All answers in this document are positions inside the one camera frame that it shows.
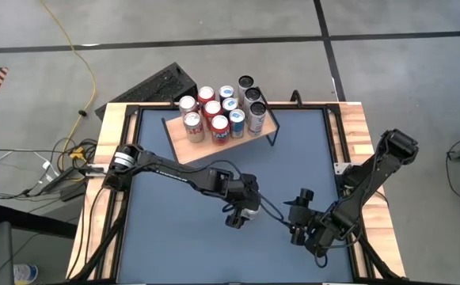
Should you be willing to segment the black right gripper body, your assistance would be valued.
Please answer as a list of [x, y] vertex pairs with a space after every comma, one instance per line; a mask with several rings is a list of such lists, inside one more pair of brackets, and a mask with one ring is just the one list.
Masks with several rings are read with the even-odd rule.
[[309, 204], [314, 200], [314, 192], [308, 188], [302, 188], [297, 199], [298, 206], [289, 206], [289, 230], [292, 226], [302, 227], [306, 233], [304, 246], [321, 246], [323, 230], [319, 220], [322, 217], [320, 211], [309, 209]]

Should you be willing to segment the white Celsius Peach Vibe can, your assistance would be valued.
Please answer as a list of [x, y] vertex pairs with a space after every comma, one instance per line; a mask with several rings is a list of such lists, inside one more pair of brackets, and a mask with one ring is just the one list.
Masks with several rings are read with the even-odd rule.
[[258, 136], [262, 132], [266, 112], [266, 106], [262, 102], [254, 102], [250, 105], [248, 116], [248, 133], [250, 135]]
[[261, 100], [262, 93], [257, 87], [248, 88], [244, 94], [244, 105], [251, 105]]

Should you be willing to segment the wooden shelf black metal legs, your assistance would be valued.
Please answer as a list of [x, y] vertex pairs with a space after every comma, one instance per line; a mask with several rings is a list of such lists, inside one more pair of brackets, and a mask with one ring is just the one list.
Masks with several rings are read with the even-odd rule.
[[260, 93], [260, 102], [265, 106], [265, 114], [262, 119], [263, 123], [260, 134], [251, 135], [249, 133], [248, 124], [246, 123], [241, 138], [234, 138], [230, 135], [228, 142], [225, 144], [217, 144], [212, 141], [212, 132], [206, 125], [205, 119], [202, 119], [203, 140], [200, 142], [191, 142], [188, 138], [189, 133], [184, 125], [184, 118], [182, 116], [171, 120], [162, 118], [167, 139], [171, 142], [174, 158], [182, 164], [187, 164], [263, 137], [267, 139], [270, 146], [274, 146], [279, 133], [280, 124], [261, 89], [259, 87], [253, 87], [252, 89]]

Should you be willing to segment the black table frame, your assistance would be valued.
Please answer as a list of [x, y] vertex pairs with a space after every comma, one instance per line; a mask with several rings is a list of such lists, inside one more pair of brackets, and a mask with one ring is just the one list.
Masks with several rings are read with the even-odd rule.
[[[97, 265], [115, 245], [106, 283], [142, 285], [221, 283], [356, 283], [361, 280], [353, 245], [347, 237], [335, 240], [335, 249], [315, 257], [303, 245], [291, 244], [290, 207], [283, 204], [300, 194], [314, 192], [309, 208], [325, 211], [344, 196], [336, 176], [336, 146], [332, 129], [342, 127], [334, 104], [305, 104], [298, 97], [286, 103], [269, 103], [280, 124], [274, 146], [265, 137], [183, 165], [212, 164], [257, 177], [260, 211], [240, 229], [225, 224], [232, 212], [221, 199], [205, 196], [189, 184], [150, 172], [129, 177], [118, 214], [105, 212], [104, 227], [97, 231], [96, 210], [88, 206], [86, 229], [97, 247], [82, 267], [69, 274], [72, 284], [101, 284]], [[97, 198], [113, 199], [118, 191], [104, 188], [108, 166], [116, 148], [139, 145], [144, 150], [178, 162], [167, 139], [162, 118], [181, 116], [172, 104], [155, 106], [122, 104], [125, 116], [136, 115], [135, 130], [121, 118], [104, 157], [105, 174], [91, 181]], [[363, 232], [363, 264], [369, 273], [396, 279], [370, 246]]]

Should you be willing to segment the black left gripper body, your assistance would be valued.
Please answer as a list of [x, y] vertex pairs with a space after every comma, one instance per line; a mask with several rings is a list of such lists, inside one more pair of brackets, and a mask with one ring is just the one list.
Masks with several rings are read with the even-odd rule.
[[245, 222], [251, 221], [240, 216], [241, 209], [256, 210], [260, 208], [261, 198], [257, 177], [243, 173], [237, 180], [230, 180], [225, 201], [230, 205], [230, 208], [225, 208], [223, 211], [232, 211], [226, 217], [225, 224], [234, 229], [240, 229]]

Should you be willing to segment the black perforated case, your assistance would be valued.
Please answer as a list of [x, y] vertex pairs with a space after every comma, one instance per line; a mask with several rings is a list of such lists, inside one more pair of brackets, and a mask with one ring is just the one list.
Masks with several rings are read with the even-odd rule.
[[178, 63], [171, 63], [110, 103], [178, 102], [183, 96], [197, 98], [197, 94], [198, 87], [194, 80]]

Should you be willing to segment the white blue container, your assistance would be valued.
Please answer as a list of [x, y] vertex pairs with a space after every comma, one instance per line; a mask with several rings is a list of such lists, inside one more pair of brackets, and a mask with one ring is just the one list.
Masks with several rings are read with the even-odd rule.
[[38, 267], [34, 264], [15, 264], [13, 266], [14, 285], [31, 285], [38, 276]]

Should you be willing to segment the white Celsius can palm print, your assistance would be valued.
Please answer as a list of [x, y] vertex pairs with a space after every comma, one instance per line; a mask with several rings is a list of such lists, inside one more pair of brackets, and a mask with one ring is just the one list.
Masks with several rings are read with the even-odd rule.
[[254, 86], [254, 79], [249, 75], [242, 75], [238, 79], [238, 91], [244, 93], [248, 88]]

